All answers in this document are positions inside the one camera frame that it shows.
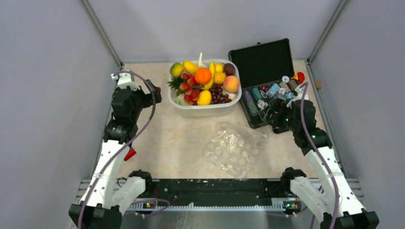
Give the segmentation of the white peeled banana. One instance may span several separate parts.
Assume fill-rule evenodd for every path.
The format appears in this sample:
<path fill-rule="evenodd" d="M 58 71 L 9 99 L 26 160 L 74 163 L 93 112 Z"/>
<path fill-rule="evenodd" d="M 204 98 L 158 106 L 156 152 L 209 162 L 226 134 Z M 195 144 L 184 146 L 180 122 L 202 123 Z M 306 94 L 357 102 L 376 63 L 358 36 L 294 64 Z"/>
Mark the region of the white peeled banana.
<path fill-rule="evenodd" d="M 202 52 L 199 54 L 198 67 L 200 69 L 207 69 L 208 68 L 207 65 L 204 64 L 204 62 L 203 62 L 203 53 Z"/>

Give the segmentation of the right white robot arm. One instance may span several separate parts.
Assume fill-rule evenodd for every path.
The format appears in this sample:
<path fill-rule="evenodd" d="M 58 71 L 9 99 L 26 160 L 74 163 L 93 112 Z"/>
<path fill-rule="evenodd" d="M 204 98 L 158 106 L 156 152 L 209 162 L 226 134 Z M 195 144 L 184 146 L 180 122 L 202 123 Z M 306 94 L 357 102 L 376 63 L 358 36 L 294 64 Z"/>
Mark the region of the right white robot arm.
<path fill-rule="evenodd" d="M 316 126 L 315 106 L 309 100 L 291 101 L 279 113 L 278 124 L 292 132 L 294 142 L 318 175 L 315 188 L 300 169 L 288 167 L 280 178 L 280 191 L 296 195 L 319 222 L 321 229 L 375 229 L 379 218 L 355 196 L 335 156 L 327 133 Z"/>

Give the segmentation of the clear zip top bag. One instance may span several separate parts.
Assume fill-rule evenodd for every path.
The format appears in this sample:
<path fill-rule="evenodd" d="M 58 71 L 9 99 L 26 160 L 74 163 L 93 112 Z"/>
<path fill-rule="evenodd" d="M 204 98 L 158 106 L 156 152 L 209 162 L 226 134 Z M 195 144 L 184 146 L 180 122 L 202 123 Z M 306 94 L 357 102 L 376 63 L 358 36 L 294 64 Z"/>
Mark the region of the clear zip top bag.
<path fill-rule="evenodd" d="M 215 125 L 214 135 L 205 144 L 202 154 L 213 165 L 235 179 L 246 180 L 256 166 L 268 135 L 230 122 Z"/>

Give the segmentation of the orange persimmon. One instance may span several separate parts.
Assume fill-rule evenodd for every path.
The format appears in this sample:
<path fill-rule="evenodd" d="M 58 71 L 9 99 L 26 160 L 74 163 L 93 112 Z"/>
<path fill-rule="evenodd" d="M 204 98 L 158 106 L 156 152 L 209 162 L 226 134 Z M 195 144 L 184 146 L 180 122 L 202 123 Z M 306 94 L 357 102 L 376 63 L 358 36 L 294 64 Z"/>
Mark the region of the orange persimmon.
<path fill-rule="evenodd" d="M 211 79 L 211 74 L 208 69 L 199 69 L 194 75 L 194 79 L 199 85 L 206 85 Z"/>

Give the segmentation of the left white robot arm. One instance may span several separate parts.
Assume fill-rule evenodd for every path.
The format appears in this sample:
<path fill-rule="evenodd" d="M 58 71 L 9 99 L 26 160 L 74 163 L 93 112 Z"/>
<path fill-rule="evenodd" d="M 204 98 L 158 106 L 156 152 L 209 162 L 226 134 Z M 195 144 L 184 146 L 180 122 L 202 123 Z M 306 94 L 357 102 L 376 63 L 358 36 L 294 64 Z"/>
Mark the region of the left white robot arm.
<path fill-rule="evenodd" d="M 126 86 L 116 88 L 111 103 L 112 113 L 103 133 L 101 152 L 90 184 L 77 204 L 69 208 L 69 217 L 79 229 L 118 229 L 123 216 L 136 197 L 148 197 L 153 184 L 146 173 L 131 176 L 115 191 L 117 177 L 132 142 L 146 129 L 137 126 L 142 109 L 161 102 L 161 89 L 145 80 L 146 94 Z"/>

